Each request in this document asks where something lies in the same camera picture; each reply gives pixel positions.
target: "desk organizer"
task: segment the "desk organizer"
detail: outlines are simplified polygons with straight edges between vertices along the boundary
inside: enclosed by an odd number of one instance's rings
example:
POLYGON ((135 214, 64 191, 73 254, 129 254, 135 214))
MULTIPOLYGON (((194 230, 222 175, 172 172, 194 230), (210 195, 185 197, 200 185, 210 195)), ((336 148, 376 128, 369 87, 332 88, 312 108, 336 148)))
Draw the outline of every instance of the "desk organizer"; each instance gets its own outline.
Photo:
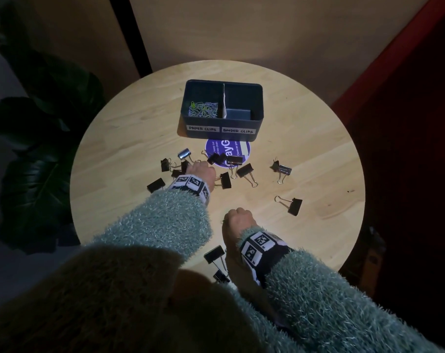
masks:
POLYGON ((254 141, 263 121, 263 89, 260 84, 191 79, 180 113, 188 137, 254 141), (217 103, 217 116, 189 116, 192 102, 217 103))

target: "hand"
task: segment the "hand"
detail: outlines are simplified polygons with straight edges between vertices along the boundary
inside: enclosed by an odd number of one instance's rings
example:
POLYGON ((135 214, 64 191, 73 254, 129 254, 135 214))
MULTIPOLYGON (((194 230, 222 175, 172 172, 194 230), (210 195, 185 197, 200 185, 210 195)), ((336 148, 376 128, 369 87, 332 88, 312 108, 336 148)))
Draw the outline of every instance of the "hand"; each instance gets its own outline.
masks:
POLYGON ((222 223, 222 239, 226 245, 227 255, 237 255, 239 252, 237 244, 245 229, 257 225, 252 212, 243 208, 231 209, 224 216, 222 223))
POLYGON ((214 181, 216 180, 216 170, 214 167, 208 167, 207 161, 195 162, 187 167, 188 175, 195 175, 201 178, 209 187, 209 191, 214 189, 214 181))

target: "fuzzy sleeve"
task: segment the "fuzzy sleeve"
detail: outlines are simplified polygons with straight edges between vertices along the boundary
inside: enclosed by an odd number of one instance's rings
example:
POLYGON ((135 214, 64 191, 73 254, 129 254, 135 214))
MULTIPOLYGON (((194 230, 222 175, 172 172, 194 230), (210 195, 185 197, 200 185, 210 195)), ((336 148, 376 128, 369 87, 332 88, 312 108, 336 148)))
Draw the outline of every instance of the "fuzzy sleeve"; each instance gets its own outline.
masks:
POLYGON ((165 189, 155 191, 92 243, 166 248, 187 260, 211 235, 206 206, 198 197, 183 190, 165 189))
MULTIPOLYGON (((241 242, 260 230, 246 231, 241 242)), ((441 351, 305 250, 294 250, 273 266, 266 291, 307 351, 441 351)))

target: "round wooden table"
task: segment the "round wooden table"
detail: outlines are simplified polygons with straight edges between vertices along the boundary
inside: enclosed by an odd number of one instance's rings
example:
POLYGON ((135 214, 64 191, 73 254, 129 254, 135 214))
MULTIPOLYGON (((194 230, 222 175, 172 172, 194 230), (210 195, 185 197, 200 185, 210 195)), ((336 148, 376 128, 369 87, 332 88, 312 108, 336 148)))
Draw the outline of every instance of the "round wooden table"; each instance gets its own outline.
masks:
MULTIPOLYGON (((332 110, 309 89, 276 71, 234 61, 199 61, 159 70, 116 95, 86 131, 74 160, 71 208, 82 244, 100 234, 121 215, 146 200, 147 185, 161 172, 163 158, 178 160, 184 148, 204 160, 206 140, 183 137, 180 106, 189 79, 259 83, 265 118, 250 142, 247 163, 260 184, 244 178, 231 189, 216 187, 208 206, 214 235, 185 267, 211 277, 215 267, 203 255, 223 244, 221 221, 232 208, 243 207, 257 223, 292 248, 311 251, 338 270, 352 250, 365 209, 361 162, 347 130, 332 110), (277 184, 273 160, 293 170, 277 184), (275 196, 302 199, 297 216, 275 196)), ((225 169, 216 167, 218 174, 225 169)))

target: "person's left hand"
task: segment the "person's left hand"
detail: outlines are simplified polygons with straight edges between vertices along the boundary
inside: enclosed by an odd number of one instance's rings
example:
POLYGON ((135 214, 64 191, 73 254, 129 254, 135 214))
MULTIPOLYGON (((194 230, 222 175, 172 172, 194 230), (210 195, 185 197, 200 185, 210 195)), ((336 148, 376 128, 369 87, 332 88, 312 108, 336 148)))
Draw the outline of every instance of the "person's left hand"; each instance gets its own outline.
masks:
POLYGON ((207 161, 195 162, 187 167, 188 175, 195 175, 201 178, 209 187, 209 191, 214 189, 214 182, 216 181, 216 170, 214 167, 209 167, 207 161))

